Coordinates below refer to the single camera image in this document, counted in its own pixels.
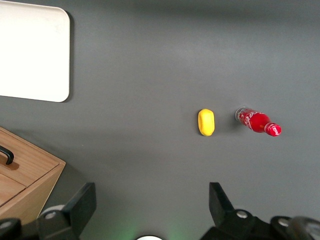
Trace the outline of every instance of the wooden box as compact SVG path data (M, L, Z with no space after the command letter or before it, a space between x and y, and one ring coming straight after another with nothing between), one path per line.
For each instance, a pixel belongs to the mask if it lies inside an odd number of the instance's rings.
M30 142L0 127L0 219L20 218L22 224L35 220L45 205L66 163Z

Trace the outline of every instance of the drawer handle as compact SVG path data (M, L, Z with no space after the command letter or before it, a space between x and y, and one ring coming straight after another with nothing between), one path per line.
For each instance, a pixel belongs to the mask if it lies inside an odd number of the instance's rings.
M8 158L8 160L6 161L6 165L9 165L9 164L11 164L13 161L14 161L14 154L13 154L13 152L12 151L10 151L10 150L8 150L8 149L6 149L5 147L3 147L3 146L1 146L0 145L0 152L1 153L4 153L6 156L7 156L7 158Z

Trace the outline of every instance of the yellow object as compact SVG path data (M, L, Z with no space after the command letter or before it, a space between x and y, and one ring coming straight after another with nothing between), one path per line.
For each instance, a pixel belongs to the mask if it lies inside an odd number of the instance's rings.
M211 136L215 131L215 115L209 109L202 109L198 114L198 126L203 136Z

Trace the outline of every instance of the metal screw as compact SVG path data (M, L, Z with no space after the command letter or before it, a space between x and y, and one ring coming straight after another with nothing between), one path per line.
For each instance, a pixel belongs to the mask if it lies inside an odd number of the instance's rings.
M284 219L284 218L279 218L278 223L281 226L284 226L284 227L288 227L289 226L289 221L287 219Z
M45 219L53 219L55 216L56 216L56 212L55 211L53 211L53 212L50 212L50 213L48 213L47 215L45 215Z
M238 211L236 215L241 219L246 219L248 217L248 214L245 211Z
M5 229L7 227L10 227L11 225L12 225L12 222L6 221L0 225L0 229Z

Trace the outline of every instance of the gray surface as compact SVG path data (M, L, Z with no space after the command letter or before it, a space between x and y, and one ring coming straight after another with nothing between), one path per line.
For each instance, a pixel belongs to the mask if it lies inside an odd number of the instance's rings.
M25 2L72 16L71 95L0 97L0 124L67 162L47 207L96 183L83 240L197 240L213 225L209 182L264 221L320 219L319 1ZM242 105L282 135L238 125Z

